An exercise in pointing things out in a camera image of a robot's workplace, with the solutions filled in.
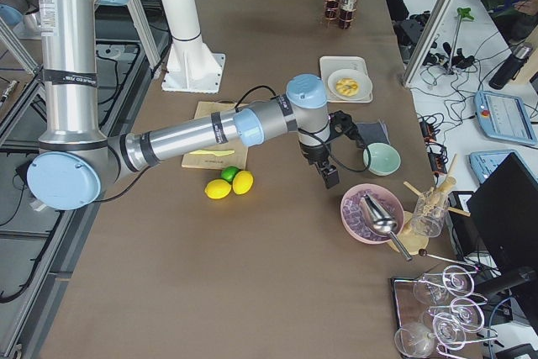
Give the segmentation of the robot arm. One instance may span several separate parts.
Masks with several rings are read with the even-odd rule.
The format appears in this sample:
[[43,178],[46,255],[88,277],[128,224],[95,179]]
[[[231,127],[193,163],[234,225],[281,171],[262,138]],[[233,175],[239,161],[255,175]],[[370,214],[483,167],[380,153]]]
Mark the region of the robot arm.
[[107,137],[98,122],[94,10],[98,0],[39,0],[47,128],[30,164],[32,194],[58,210],[100,200],[120,178],[207,146],[240,140],[259,145],[295,132],[327,187],[339,181],[329,161],[333,137],[322,80],[294,77],[283,95],[238,105],[141,135]]

